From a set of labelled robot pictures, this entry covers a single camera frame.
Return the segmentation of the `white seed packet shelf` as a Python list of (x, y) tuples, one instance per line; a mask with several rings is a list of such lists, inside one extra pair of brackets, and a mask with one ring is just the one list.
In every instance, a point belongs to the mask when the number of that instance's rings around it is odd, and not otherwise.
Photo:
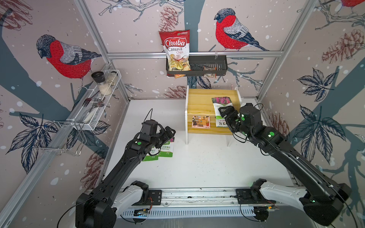
[(216, 127), (228, 127), (225, 119), (216, 119)]

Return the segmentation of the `green seed bag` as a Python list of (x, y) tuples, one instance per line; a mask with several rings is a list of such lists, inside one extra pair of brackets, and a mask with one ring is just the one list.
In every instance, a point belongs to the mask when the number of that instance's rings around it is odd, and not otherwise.
[(172, 158), (174, 151), (175, 138), (167, 141), (162, 147), (158, 154), (159, 157)]
[(153, 147), (152, 150), (143, 159), (143, 161), (144, 162), (156, 161), (159, 158), (158, 157), (159, 153), (160, 153), (160, 149), (156, 149), (155, 147)]

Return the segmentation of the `white mimosa seed bag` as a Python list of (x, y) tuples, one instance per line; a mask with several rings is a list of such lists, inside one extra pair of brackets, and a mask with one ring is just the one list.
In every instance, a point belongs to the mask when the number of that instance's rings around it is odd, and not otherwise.
[(219, 108), (226, 107), (226, 106), (233, 106), (232, 101), (229, 97), (214, 97), (214, 98), (212, 98), (212, 103), (213, 103), (216, 119), (222, 119)]

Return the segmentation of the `picture seed packet shelf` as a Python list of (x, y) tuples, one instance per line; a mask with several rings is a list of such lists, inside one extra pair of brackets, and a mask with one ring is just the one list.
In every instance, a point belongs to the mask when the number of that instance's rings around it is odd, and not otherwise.
[(210, 128), (210, 117), (209, 116), (193, 116), (192, 128)]

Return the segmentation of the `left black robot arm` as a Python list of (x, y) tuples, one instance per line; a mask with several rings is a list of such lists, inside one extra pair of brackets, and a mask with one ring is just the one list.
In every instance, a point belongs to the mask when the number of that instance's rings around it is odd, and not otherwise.
[(124, 154), (109, 175), (90, 193), (81, 194), (76, 202), (75, 226), (77, 228), (112, 228), (117, 220), (115, 200), (132, 171), (153, 148), (174, 138), (176, 131), (162, 127), (155, 120), (147, 120), (142, 129), (128, 142)]

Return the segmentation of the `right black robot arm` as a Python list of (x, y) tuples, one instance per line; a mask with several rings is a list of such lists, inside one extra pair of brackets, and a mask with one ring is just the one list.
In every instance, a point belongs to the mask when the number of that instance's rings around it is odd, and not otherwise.
[(241, 133), (248, 140), (284, 165), (303, 185), (303, 189), (276, 186), (266, 180), (258, 185), (261, 195), (305, 212), (314, 222), (330, 226), (347, 206), (351, 188), (337, 183), (308, 162), (273, 127), (264, 126), (261, 113), (253, 104), (246, 103), (237, 111), (232, 105), (219, 108), (230, 131)]

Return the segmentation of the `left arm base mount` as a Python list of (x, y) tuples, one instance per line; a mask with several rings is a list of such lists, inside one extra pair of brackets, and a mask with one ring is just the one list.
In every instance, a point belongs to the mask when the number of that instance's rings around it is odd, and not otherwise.
[(141, 198), (136, 201), (132, 206), (146, 206), (146, 205), (161, 205), (162, 190), (150, 190), (148, 184), (141, 181), (134, 181), (130, 186), (125, 187), (123, 193), (132, 190), (135, 187), (142, 189)]

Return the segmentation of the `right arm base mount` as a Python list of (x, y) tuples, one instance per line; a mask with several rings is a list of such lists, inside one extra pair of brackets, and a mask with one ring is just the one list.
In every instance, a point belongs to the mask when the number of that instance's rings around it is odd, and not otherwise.
[(266, 199), (260, 192), (261, 186), (266, 183), (266, 179), (256, 180), (251, 187), (245, 187), (235, 190), (235, 198), (239, 204), (275, 204), (275, 200)]

